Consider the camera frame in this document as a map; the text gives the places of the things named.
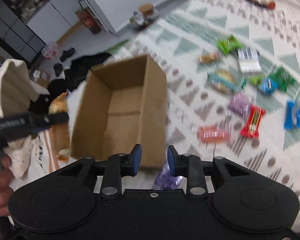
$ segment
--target light purple candy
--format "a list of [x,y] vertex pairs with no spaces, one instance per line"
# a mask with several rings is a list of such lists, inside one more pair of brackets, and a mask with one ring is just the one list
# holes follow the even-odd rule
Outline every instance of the light purple candy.
[[247,98],[243,93],[237,93],[231,99],[228,108],[245,119],[249,116],[251,104],[251,98]]
[[162,171],[154,182],[153,189],[176,189],[178,188],[182,179],[182,176],[173,177],[171,175],[168,162],[166,161]]

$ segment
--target cabinet door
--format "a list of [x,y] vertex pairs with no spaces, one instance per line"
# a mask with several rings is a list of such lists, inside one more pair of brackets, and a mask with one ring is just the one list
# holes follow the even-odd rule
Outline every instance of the cabinet door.
[[77,10],[81,9],[78,0],[51,0],[51,4],[53,4],[71,26],[79,21],[79,18],[75,14]]
[[33,16],[27,26],[45,43],[57,41],[71,28],[49,2]]

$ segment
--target patterned tablecloth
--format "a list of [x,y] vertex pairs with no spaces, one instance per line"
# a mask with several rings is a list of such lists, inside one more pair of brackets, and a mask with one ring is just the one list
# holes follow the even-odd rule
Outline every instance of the patterned tablecloth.
[[[224,156],[291,188],[300,200],[300,130],[283,129],[286,102],[300,103],[300,1],[274,0],[274,11],[258,8],[245,0],[189,0],[140,33],[115,56],[116,59],[149,53],[167,75],[168,104],[166,142],[177,151],[192,153],[202,160]],[[238,76],[234,57],[200,65],[196,56],[216,50],[216,41],[233,34],[244,45],[261,52],[264,74],[280,66],[297,80],[286,94],[276,91],[271,97],[247,85],[245,92],[255,104],[266,109],[259,139],[239,136],[244,121],[228,119],[233,125],[234,143],[202,144],[197,139],[201,125],[227,119],[230,97],[205,88],[207,73],[228,69]],[[294,225],[300,231],[300,212]]]

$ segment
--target human hand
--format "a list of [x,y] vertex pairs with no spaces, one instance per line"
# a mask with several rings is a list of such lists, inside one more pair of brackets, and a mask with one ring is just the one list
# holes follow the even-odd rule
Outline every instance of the human hand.
[[5,217],[9,215],[8,200],[13,194],[13,190],[9,187],[10,182],[14,178],[12,171],[9,169],[12,160],[8,156],[2,158],[3,170],[0,171],[0,216]]

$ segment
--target black shoe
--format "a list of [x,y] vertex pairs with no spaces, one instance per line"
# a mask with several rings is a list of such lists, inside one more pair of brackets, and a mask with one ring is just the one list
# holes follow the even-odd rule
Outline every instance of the black shoe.
[[74,53],[75,53],[74,48],[63,51],[63,54],[60,57],[60,61],[64,62],[67,58],[72,57]]
[[56,77],[59,77],[63,71],[63,65],[60,63],[56,63],[53,68],[54,68]]

